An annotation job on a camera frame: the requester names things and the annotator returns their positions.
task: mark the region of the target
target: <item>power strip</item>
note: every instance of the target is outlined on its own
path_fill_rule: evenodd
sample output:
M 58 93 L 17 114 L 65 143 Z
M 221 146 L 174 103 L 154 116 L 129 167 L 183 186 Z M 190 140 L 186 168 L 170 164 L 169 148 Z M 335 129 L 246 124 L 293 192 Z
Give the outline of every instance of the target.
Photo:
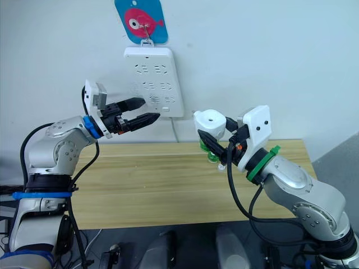
M 182 117 L 183 101 L 172 51 L 158 47 L 128 47 L 123 55 L 131 79 L 151 112 Z

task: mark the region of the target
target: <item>green strap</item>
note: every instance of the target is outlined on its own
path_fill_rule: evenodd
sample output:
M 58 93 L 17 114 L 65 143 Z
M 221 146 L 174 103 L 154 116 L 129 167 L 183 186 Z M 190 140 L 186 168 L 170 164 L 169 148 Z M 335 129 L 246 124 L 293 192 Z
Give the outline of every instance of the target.
M 255 177 L 256 174 L 258 174 L 258 172 L 264 167 L 264 165 L 266 165 L 266 163 L 268 163 L 268 161 L 270 161 L 271 158 L 273 158 L 275 155 L 278 154 L 280 150 L 280 146 L 276 145 L 275 147 L 273 147 L 265 156 L 263 159 L 261 159 L 261 161 L 256 165 L 256 167 L 254 167 L 254 169 L 252 170 L 252 172 L 249 173 L 249 175 L 247 176 L 247 179 L 249 181 L 252 181 L 253 178 Z

